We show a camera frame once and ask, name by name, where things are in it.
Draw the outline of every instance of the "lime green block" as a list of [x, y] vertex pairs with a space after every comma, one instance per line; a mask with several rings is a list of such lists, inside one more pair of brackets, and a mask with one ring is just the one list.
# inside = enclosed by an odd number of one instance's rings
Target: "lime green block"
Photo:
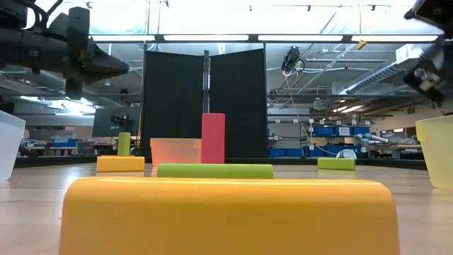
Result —
[[130, 133], [120, 132], [118, 139], [118, 156], [127, 157], [130, 156]]
[[273, 179], [269, 164], [159, 164], [157, 177]]
[[318, 158], [318, 169], [355, 170], [355, 159]]

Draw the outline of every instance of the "plastic bin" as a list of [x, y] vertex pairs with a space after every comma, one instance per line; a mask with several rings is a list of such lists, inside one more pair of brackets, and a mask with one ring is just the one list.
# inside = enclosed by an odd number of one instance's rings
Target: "plastic bin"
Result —
[[0, 181], [6, 181], [13, 173], [25, 121], [0, 110], [0, 130]]
[[270, 157], [283, 157], [285, 155], [285, 149], [283, 148], [270, 148], [269, 156]]
[[314, 150], [310, 150], [308, 146], [304, 147], [304, 152], [306, 152], [307, 157], [324, 157], [324, 152], [318, 147], [314, 147]]
[[153, 167], [160, 163], [201, 164], [201, 139], [151, 138]]
[[289, 148], [285, 150], [285, 155], [287, 157], [302, 157], [302, 150], [296, 148]]
[[331, 136], [335, 135], [335, 128], [334, 127], [315, 127], [313, 135], [314, 136]]
[[351, 135], [367, 134], [369, 127], [351, 127]]
[[76, 147], [78, 139], [68, 139], [67, 142], [55, 142], [55, 139], [52, 139], [52, 147]]
[[453, 115], [415, 122], [431, 184], [453, 190]]

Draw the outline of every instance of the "red block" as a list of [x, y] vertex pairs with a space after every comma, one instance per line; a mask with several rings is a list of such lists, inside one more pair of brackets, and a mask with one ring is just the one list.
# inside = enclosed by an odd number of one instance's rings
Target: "red block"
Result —
[[225, 114], [203, 113], [201, 139], [201, 162], [225, 163]]

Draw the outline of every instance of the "yellow bin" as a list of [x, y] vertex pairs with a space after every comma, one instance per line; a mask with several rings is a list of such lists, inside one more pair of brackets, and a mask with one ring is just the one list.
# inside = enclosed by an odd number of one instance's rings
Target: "yellow bin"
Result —
[[415, 122], [431, 184], [453, 189], [453, 115]]

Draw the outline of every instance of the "small green cylinder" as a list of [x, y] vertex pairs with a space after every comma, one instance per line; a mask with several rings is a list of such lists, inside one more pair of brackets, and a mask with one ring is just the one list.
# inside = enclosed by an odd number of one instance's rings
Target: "small green cylinder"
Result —
[[130, 156], [130, 133], [120, 132], [120, 138], [118, 140], [118, 156], [127, 157]]

